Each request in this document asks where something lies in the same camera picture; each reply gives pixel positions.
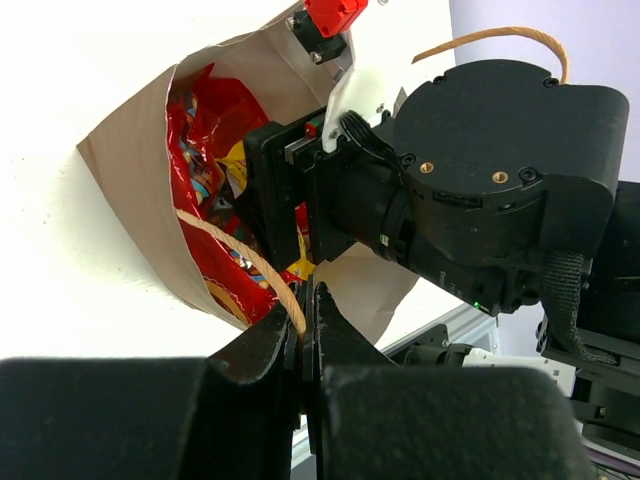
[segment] paper bag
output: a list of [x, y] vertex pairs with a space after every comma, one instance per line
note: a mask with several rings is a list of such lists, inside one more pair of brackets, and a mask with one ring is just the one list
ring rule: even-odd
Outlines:
[[[246, 322], [211, 296], [174, 213], [166, 144], [167, 95], [215, 62], [213, 75], [237, 78], [270, 120], [287, 124], [326, 105], [334, 80], [286, 28], [283, 12], [257, 32], [198, 51], [169, 67], [107, 117], [79, 145], [106, 199], [167, 287], [192, 306], [239, 328]], [[320, 265], [338, 306], [377, 340], [417, 278], [357, 246]]]

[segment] white wall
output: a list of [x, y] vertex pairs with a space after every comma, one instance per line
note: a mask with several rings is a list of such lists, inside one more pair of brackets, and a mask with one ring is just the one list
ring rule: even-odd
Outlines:
[[[485, 28], [522, 25], [554, 35], [571, 62], [570, 83], [601, 84], [631, 103], [621, 178], [640, 181], [640, 1], [637, 0], [450, 0], [453, 36]], [[560, 75], [555, 56], [531, 40], [487, 39], [457, 49], [458, 64], [509, 58], [538, 64]], [[504, 353], [533, 353], [533, 332], [542, 309], [523, 308], [501, 321]]]
[[[185, 55], [255, 30], [294, 1], [5, 2], [0, 358], [200, 356], [238, 335], [160, 282], [75, 145]], [[403, 26], [424, 29], [416, 50], [450, 39], [448, 0], [412, 1], [420, 8]], [[416, 65], [410, 86], [446, 60]]]

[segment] red connector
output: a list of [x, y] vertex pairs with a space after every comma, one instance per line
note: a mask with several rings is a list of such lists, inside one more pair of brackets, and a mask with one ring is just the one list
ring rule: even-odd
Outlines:
[[367, 7], [368, 0], [305, 0], [304, 6], [323, 37], [347, 30]]

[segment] snack bag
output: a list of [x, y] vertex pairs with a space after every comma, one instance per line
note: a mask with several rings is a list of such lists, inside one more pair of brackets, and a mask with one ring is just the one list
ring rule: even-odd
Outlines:
[[[211, 77], [213, 65], [190, 90], [172, 92], [167, 106], [167, 143], [171, 189], [176, 208], [206, 220], [262, 255], [253, 233], [233, 211], [247, 185], [242, 139], [267, 123], [255, 98], [238, 80]], [[281, 276], [287, 283], [306, 280], [314, 265], [307, 259], [303, 231], [306, 209], [300, 208], [300, 260]], [[196, 264], [213, 297], [251, 325], [272, 308], [276, 295], [250, 261], [201, 230], [181, 223]]]

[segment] black cable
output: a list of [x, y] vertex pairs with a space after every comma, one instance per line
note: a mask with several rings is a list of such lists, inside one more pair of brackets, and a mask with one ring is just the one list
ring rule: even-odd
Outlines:
[[593, 463], [593, 465], [596, 467], [596, 470], [600, 470], [607, 475], [613, 474], [616, 476], [616, 478], [621, 478], [623, 480], [632, 480], [632, 479], [638, 478], [636, 476], [631, 476], [628, 473], [623, 472], [622, 470], [618, 470], [617, 468], [610, 467], [609, 465], [605, 465], [603, 463], [594, 462], [594, 461], [592, 461], [591, 463]]
[[540, 301], [549, 319], [549, 328], [558, 343], [578, 358], [617, 365], [609, 353], [586, 347], [578, 334], [583, 264], [584, 257], [579, 254], [551, 252], [547, 256], [540, 282]]
[[340, 117], [339, 123], [345, 136], [360, 149], [400, 171], [393, 147], [378, 137], [362, 116], [349, 110]]

